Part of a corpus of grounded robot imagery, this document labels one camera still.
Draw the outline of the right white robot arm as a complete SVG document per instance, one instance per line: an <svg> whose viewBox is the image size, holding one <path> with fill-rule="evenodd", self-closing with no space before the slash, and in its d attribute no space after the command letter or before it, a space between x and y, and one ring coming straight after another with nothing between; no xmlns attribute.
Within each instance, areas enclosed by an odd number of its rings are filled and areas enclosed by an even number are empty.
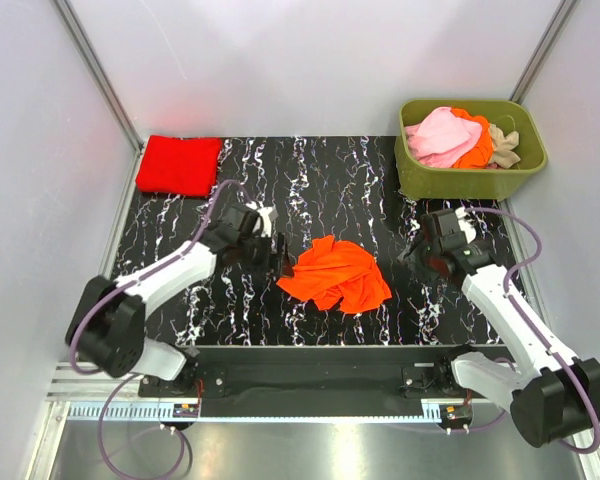
<svg viewBox="0 0 600 480"><path fill-rule="evenodd" d="M512 281L529 257L511 268L500 264L492 246L477 239L465 208L438 210L421 217L420 231L402 261L423 280L445 280L476 306L496 329L515 365L488 359L471 345L439 356L431 373L407 392L430 388L446 396L475 392L508 413L519 434L539 448L586 430L587 447L600 448L600 362L583 360L562 342L527 303Z"/></svg>

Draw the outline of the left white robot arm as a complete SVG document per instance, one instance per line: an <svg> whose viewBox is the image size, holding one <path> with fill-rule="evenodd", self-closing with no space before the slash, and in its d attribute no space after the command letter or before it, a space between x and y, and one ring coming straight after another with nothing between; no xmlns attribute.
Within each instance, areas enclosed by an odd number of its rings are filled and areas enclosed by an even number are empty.
<svg viewBox="0 0 600 480"><path fill-rule="evenodd" d="M94 372L111 378L139 374L173 395L188 394L198 382L196 352L148 338L146 320L185 288L235 264L291 277L276 219L273 206L231 206L149 266L114 280L102 275L89 280L65 334L71 359L83 358Z"/></svg>

